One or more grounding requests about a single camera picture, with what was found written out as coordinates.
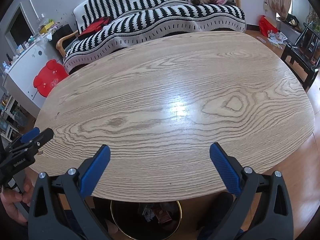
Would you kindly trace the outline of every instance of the red bag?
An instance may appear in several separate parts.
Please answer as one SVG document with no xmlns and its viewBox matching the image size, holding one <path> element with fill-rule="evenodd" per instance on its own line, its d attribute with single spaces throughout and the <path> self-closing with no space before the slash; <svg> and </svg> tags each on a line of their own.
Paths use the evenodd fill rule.
<svg viewBox="0 0 320 240">
<path fill-rule="evenodd" d="M 101 31 L 102 28 L 110 22 L 109 17 L 99 18 L 93 21 L 79 36 L 80 41 L 85 38 L 90 37 L 91 35 L 96 34 L 98 31 Z"/>
<path fill-rule="evenodd" d="M 263 36 L 268 37 L 268 34 L 270 32 L 277 33 L 278 29 L 274 27 L 266 18 L 264 15 L 259 20 L 259 28 L 260 32 L 263 34 Z"/>
</svg>

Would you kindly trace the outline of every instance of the red gift bag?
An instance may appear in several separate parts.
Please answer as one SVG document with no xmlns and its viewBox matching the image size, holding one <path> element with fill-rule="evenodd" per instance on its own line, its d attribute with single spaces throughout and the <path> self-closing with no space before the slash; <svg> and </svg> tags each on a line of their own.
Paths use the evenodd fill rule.
<svg viewBox="0 0 320 240">
<path fill-rule="evenodd" d="M 277 33 L 278 29 L 276 27 L 274 27 L 267 19 L 264 15 L 261 16 L 260 20 L 259 20 L 259 28 L 260 28 L 260 32 L 263 34 L 263 36 L 268 37 L 268 34 L 270 32 L 273 33 Z"/>
</svg>

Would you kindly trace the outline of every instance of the metal screw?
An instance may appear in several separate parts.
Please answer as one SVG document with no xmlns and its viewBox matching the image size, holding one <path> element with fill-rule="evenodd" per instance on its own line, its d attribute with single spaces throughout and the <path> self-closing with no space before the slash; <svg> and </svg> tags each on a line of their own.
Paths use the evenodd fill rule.
<svg viewBox="0 0 320 240">
<path fill-rule="evenodd" d="M 39 178 L 43 179 L 45 177 L 45 172 L 40 172 L 39 173 Z"/>
<path fill-rule="evenodd" d="M 74 174 L 76 174 L 76 172 L 77 172 L 77 170 L 75 168 L 71 168 L 68 170 L 69 175 L 74 175 Z"/>
<path fill-rule="evenodd" d="M 280 172 L 280 171 L 275 171 L 275 176 L 276 176 L 276 177 L 281 177 L 281 176 L 282 176 L 282 174 L 281 174 L 281 172 Z"/>
<path fill-rule="evenodd" d="M 252 173 L 252 169 L 250 167 L 244 167 L 244 172 L 251 174 Z"/>
</svg>

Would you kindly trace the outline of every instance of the black and white striped blanket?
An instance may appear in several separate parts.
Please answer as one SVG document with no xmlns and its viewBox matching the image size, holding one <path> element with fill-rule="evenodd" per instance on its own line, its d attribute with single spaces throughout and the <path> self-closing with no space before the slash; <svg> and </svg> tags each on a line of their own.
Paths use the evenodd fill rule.
<svg viewBox="0 0 320 240">
<path fill-rule="evenodd" d="M 244 12 L 232 5 L 191 5 L 187 0 L 87 0 L 75 10 L 81 33 L 100 17 L 115 19 L 101 31 L 76 41 L 64 66 L 91 63 L 116 50 L 178 33 L 230 29 L 245 31 Z"/>
</svg>

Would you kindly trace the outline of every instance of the oval tabletop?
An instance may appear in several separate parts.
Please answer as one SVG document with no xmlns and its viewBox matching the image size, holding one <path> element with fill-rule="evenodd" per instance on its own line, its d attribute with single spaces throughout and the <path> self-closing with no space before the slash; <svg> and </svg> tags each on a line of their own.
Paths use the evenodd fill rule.
<svg viewBox="0 0 320 240">
<path fill-rule="evenodd" d="M 225 188 L 209 157 L 213 142 L 265 172 L 311 135 L 314 113 L 276 54 L 220 31 L 148 41 L 91 63 L 52 90 L 36 126 L 55 134 L 37 172 L 63 174 L 107 144 L 111 161 L 93 195 L 155 202 Z"/>
</svg>

